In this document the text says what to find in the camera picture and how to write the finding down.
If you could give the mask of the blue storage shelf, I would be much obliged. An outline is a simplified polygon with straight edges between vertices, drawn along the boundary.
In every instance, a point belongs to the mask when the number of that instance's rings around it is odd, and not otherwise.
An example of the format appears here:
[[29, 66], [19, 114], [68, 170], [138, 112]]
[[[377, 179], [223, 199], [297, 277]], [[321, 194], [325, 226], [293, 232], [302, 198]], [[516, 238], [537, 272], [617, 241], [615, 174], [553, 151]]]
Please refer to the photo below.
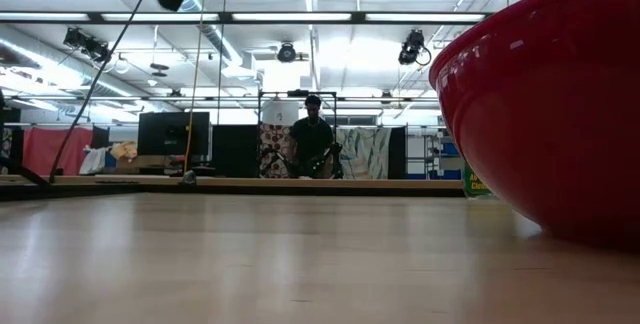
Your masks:
[[407, 142], [409, 179], [460, 180], [464, 160], [444, 132], [412, 134]]

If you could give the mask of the person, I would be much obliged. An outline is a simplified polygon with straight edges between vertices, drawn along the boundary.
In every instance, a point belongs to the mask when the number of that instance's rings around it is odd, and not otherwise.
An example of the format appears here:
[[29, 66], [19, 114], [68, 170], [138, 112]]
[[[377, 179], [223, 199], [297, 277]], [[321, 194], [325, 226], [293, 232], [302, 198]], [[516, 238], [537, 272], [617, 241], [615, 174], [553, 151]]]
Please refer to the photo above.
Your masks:
[[294, 178], [335, 179], [342, 146], [334, 140], [330, 125], [320, 117], [321, 99], [305, 99], [307, 116], [290, 128], [288, 160]]

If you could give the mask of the leaf patterned curtain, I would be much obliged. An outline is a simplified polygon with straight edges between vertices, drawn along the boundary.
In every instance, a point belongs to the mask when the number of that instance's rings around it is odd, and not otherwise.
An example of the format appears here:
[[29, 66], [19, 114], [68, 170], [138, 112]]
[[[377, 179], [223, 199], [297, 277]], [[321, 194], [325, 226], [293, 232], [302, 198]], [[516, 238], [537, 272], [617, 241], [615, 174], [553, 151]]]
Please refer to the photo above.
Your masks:
[[386, 180], [390, 128], [339, 128], [340, 164], [345, 179]]

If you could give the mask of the dotted patterned curtain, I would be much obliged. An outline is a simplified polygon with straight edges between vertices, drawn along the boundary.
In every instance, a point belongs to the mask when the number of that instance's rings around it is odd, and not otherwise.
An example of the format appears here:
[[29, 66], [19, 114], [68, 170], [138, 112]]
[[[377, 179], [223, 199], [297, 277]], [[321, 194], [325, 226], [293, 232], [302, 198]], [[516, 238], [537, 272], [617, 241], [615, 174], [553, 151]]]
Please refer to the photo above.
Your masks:
[[291, 144], [290, 126], [260, 124], [258, 127], [258, 176], [285, 179], [290, 177], [287, 154]]

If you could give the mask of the black partition panel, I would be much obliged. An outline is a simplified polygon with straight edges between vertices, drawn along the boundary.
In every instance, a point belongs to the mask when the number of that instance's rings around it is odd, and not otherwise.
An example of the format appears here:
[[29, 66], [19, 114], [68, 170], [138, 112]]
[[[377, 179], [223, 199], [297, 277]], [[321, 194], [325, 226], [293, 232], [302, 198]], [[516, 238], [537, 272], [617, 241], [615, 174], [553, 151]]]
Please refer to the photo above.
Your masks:
[[218, 177], [254, 178], [257, 173], [256, 125], [216, 125], [212, 135], [212, 165]]

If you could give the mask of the black ceiling spotlight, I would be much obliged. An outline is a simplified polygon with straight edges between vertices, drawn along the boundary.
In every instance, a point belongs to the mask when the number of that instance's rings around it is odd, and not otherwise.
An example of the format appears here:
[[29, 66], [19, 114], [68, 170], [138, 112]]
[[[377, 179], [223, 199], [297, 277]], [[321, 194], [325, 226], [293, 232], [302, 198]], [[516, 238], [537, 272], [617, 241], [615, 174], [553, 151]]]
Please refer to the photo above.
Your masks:
[[398, 62], [401, 65], [426, 66], [432, 61], [431, 51], [425, 45], [421, 29], [412, 29], [401, 45]]
[[88, 56], [93, 62], [104, 62], [111, 59], [109, 44], [82, 32], [79, 28], [68, 28], [63, 44], [72, 50]]
[[297, 52], [292, 42], [282, 42], [276, 58], [281, 63], [291, 63], [297, 59]]

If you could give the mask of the black computer monitor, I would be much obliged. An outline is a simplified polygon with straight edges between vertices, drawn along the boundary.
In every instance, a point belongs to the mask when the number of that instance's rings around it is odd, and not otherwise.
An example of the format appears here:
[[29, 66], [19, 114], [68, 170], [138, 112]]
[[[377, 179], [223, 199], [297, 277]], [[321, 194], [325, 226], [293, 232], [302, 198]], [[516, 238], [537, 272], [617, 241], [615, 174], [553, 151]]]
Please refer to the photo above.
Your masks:
[[149, 112], [139, 116], [137, 153], [183, 155], [190, 144], [191, 155], [207, 156], [210, 143], [207, 112]]

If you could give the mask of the black overhead light bar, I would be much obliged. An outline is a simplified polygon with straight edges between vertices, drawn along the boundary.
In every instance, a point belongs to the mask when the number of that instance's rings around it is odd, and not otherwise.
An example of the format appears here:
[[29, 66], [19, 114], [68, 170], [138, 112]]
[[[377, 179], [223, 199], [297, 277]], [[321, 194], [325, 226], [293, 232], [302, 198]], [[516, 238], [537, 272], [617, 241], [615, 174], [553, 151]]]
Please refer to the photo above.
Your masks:
[[35, 12], [0, 11], [0, 24], [80, 25], [472, 25], [489, 12]]

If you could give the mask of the spray bottle with green label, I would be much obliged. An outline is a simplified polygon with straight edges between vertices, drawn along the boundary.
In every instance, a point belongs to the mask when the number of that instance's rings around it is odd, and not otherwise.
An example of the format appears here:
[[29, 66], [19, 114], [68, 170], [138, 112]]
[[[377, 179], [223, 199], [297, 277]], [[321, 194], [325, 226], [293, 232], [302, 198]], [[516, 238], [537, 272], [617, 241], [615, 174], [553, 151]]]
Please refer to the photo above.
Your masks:
[[491, 197], [493, 193], [465, 162], [462, 171], [463, 191], [468, 198]]

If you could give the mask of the large red plastic bowl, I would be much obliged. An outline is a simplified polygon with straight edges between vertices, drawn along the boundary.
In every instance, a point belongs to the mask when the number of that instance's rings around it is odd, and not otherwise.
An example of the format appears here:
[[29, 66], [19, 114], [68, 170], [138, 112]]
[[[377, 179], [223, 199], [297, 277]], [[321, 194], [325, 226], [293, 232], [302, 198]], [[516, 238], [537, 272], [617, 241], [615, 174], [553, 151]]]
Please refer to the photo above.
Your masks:
[[550, 235], [640, 254], [640, 0], [520, 0], [429, 80], [494, 194]]

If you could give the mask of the red cloth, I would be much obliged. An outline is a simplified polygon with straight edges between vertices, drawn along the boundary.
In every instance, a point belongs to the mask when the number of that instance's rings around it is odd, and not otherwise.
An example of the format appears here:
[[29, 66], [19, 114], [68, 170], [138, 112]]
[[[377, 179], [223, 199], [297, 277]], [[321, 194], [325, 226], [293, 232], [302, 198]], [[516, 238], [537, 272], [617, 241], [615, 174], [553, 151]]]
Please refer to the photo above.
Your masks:
[[[48, 176], [59, 147], [67, 134], [66, 130], [34, 127], [27, 129], [23, 137], [22, 164], [41, 176]], [[64, 176], [79, 174], [85, 158], [84, 148], [93, 139], [93, 131], [74, 128], [58, 162]]]

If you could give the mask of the black metal table frame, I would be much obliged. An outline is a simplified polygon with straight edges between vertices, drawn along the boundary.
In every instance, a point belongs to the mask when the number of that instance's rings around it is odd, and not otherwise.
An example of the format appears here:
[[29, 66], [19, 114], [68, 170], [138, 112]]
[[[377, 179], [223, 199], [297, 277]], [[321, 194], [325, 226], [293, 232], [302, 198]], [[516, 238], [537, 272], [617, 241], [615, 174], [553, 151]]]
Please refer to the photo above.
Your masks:
[[460, 181], [259, 179], [200, 177], [194, 184], [160, 176], [62, 176], [54, 182], [7, 158], [0, 166], [15, 172], [0, 176], [0, 202], [83, 196], [158, 194], [462, 197]]

